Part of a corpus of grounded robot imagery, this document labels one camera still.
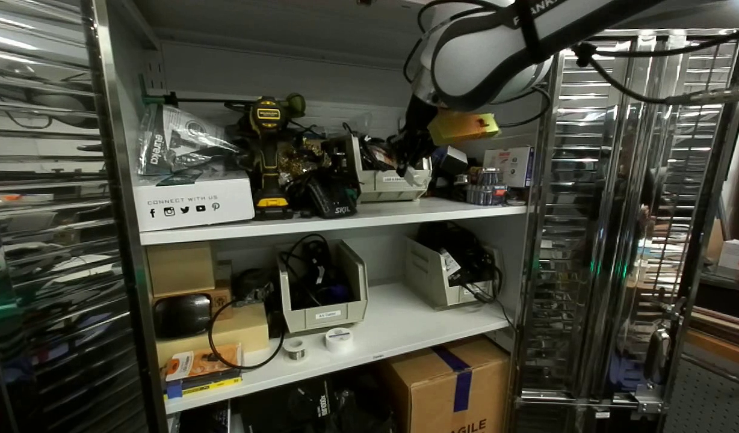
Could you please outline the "yellow object under arm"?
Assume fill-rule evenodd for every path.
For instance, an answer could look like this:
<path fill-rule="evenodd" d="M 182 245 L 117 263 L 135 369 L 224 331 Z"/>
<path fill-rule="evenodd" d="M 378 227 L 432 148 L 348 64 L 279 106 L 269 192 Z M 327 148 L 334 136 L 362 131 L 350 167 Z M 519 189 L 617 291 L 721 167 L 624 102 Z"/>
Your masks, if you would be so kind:
<path fill-rule="evenodd" d="M 502 129 L 491 113 L 442 112 L 428 125 L 437 145 L 463 145 L 496 137 L 498 133 Z"/>

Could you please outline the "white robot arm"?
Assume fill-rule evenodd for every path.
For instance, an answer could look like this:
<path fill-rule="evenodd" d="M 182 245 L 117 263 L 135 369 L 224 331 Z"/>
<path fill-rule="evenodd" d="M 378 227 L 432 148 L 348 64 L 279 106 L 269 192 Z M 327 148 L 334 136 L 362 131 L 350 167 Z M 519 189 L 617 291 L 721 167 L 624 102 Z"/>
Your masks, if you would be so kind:
<path fill-rule="evenodd" d="M 416 12 L 411 112 L 474 112 L 520 96 L 564 48 L 669 0 L 426 0 Z"/>

